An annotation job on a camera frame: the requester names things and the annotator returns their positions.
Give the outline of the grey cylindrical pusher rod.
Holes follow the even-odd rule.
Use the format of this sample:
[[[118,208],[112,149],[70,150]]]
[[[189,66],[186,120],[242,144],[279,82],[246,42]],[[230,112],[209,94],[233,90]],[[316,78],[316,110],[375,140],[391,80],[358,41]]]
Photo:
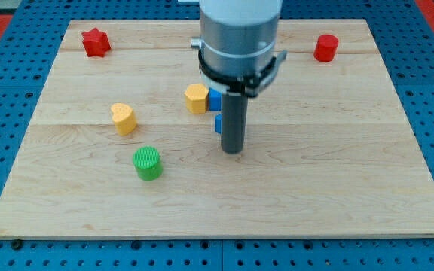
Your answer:
[[[243,149],[247,102],[245,96],[222,96],[221,147],[227,154],[238,154]]]

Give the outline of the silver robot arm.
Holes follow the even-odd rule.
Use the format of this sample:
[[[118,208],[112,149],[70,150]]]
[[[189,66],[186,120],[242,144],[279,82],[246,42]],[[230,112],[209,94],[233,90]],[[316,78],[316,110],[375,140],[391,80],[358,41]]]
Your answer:
[[[246,110],[274,81],[286,51],[274,53],[282,0],[200,0],[198,50],[204,84],[221,93],[221,147],[244,146]]]

